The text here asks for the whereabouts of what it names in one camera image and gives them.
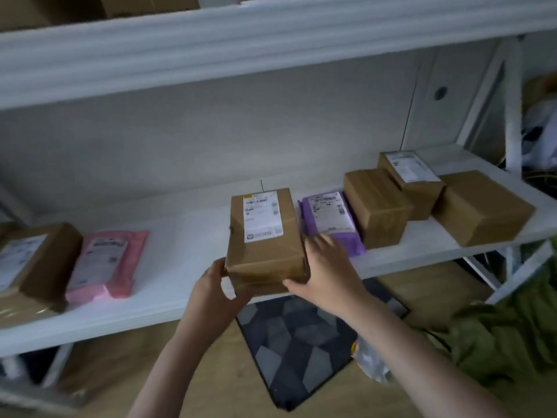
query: gray geometric rug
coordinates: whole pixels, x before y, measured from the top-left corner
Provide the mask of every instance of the gray geometric rug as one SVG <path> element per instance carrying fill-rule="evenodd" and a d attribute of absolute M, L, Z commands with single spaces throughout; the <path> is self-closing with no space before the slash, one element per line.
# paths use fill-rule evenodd
<path fill-rule="evenodd" d="M 408 314 L 376 279 L 364 286 L 401 318 Z M 236 319 L 277 408 L 292 411 L 352 360 L 356 332 L 298 296 L 249 304 Z"/>

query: shelf board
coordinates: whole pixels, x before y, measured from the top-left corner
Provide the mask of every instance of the shelf board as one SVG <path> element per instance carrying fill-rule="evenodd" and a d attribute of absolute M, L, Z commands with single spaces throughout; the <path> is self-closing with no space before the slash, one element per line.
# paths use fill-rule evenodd
<path fill-rule="evenodd" d="M 557 0 L 268 0 L 0 34 L 0 110 L 557 28 Z"/>
<path fill-rule="evenodd" d="M 456 145 L 421 150 L 419 154 L 438 174 L 480 170 L 535 205 L 537 211 L 513 242 L 468 248 L 461 248 L 433 218 L 410 222 L 400 244 L 370 250 L 352 260 L 362 279 L 557 233 L 556 200 Z M 289 187 L 295 202 L 341 189 L 345 172 L 376 164 L 376 154 L 363 153 L 322 168 L 41 217 L 39 223 L 67 220 L 84 232 L 114 228 L 149 230 L 150 235 L 129 299 L 92 302 L 60 316 L 0 330 L 0 357 L 179 319 L 195 281 L 214 259 L 226 254 L 231 196 Z M 223 288 L 233 297 L 228 279 Z"/>

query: green fabric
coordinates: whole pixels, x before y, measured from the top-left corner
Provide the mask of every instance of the green fabric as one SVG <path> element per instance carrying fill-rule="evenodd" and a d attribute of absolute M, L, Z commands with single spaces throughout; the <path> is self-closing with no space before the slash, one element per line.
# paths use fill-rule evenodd
<path fill-rule="evenodd" d="M 552 242 L 557 248 L 557 238 Z M 535 248 L 527 246 L 524 253 Z M 557 365 L 554 276 L 555 257 L 507 299 L 495 306 L 466 307 L 453 316 L 447 333 L 432 334 L 450 346 L 450 357 L 461 371 L 486 387 L 536 379 Z"/>

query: person's right hand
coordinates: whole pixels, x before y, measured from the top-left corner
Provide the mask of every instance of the person's right hand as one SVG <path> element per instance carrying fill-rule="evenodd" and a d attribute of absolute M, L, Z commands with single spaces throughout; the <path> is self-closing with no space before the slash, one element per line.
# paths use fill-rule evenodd
<path fill-rule="evenodd" d="M 306 239 L 311 278 L 306 284 L 285 280 L 284 286 L 331 314 L 344 318 L 348 307 L 369 296 L 338 241 L 322 233 Z"/>

